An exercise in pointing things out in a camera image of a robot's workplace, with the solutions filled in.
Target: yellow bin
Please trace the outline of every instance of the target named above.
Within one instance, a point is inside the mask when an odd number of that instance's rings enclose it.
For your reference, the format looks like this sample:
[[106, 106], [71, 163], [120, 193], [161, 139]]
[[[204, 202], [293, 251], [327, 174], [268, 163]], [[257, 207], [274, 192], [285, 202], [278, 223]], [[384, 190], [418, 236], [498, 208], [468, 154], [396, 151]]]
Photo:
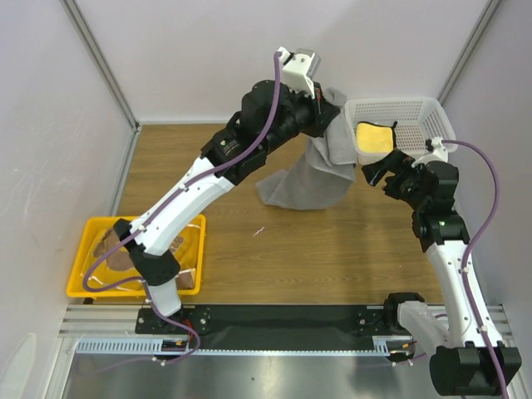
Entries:
[[[122, 216], [122, 219], [133, 220], [136, 216]], [[103, 217], [90, 218], [87, 220], [79, 249], [77, 250], [74, 267], [68, 285], [66, 287], [66, 294], [69, 297], [144, 297], [145, 292], [142, 284], [137, 281], [130, 281], [122, 284], [120, 287], [108, 289], [100, 293], [88, 293], [83, 289], [82, 281], [85, 272], [97, 261], [93, 256], [93, 251], [96, 245], [101, 241], [104, 233], [112, 227], [112, 225], [120, 219], [119, 217]], [[181, 231], [179, 236], [183, 238], [183, 243], [174, 253], [175, 258], [180, 262], [181, 270], [188, 268], [195, 268], [194, 288], [179, 290], [180, 295], [196, 295], [200, 291], [201, 286], [201, 267], [203, 263], [203, 251], [205, 242], [205, 226], [206, 219], [202, 214], [196, 216], [188, 225]], [[106, 262], [103, 262], [95, 272], [92, 274], [93, 278], [89, 284], [91, 287], [98, 288], [103, 285], [114, 283], [123, 278], [140, 276], [138, 272], [131, 268], [125, 272], [118, 272], [107, 268]]]

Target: yellow sponge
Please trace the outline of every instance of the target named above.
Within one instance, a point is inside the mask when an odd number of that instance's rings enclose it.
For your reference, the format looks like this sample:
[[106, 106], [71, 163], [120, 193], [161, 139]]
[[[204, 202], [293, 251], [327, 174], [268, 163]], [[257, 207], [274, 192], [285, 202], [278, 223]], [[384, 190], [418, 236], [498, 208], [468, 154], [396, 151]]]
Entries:
[[392, 152], [396, 146], [396, 133], [393, 126], [374, 125], [360, 122], [357, 125], [356, 138], [358, 148], [368, 153]]

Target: white plastic basket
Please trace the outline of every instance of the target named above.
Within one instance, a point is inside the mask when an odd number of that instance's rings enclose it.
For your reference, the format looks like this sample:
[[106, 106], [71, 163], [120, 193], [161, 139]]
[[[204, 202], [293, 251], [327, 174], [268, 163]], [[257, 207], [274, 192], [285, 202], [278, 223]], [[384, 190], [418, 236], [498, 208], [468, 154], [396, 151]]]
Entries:
[[[384, 158], [387, 153], [367, 153], [358, 148], [355, 130], [358, 122], [371, 122], [395, 128], [397, 148], [413, 158], [426, 154], [425, 141], [441, 137], [455, 139], [455, 132], [438, 100], [430, 97], [398, 97], [349, 100], [345, 105], [345, 116], [351, 128], [357, 159], [360, 165], [367, 165]], [[448, 145], [448, 151], [456, 145]]]

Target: wooden table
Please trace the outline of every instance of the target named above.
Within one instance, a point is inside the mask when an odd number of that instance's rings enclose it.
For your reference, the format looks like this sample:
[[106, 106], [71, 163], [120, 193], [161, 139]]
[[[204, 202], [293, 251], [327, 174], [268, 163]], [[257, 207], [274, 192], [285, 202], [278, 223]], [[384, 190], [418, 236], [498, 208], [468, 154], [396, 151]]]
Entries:
[[[190, 167], [220, 125], [144, 126], [119, 214], [149, 209]], [[192, 303], [382, 303], [413, 291], [442, 303], [432, 266], [411, 231], [410, 208], [357, 183], [337, 206], [266, 206], [255, 183], [303, 153], [301, 135], [203, 213], [207, 239], [201, 292]]]

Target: white panel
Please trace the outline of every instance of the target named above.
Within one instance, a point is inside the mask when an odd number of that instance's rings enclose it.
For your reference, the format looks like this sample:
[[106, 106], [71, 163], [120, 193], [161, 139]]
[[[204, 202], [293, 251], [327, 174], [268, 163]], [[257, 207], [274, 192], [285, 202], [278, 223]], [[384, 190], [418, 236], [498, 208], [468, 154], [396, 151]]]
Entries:
[[35, 398], [81, 230], [109, 211], [131, 131], [58, 0], [0, 2], [0, 53], [0, 381], [35, 333]]
[[355, 96], [437, 96], [486, 0], [79, 0], [141, 121], [225, 120], [279, 47]]
[[[532, 381], [532, 2], [503, 2], [446, 105], [456, 137], [493, 160], [502, 188], [499, 213], [474, 252], [485, 296], [503, 303]], [[493, 184], [481, 160], [458, 150], [459, 201], [475, 232], [489, 212]]]

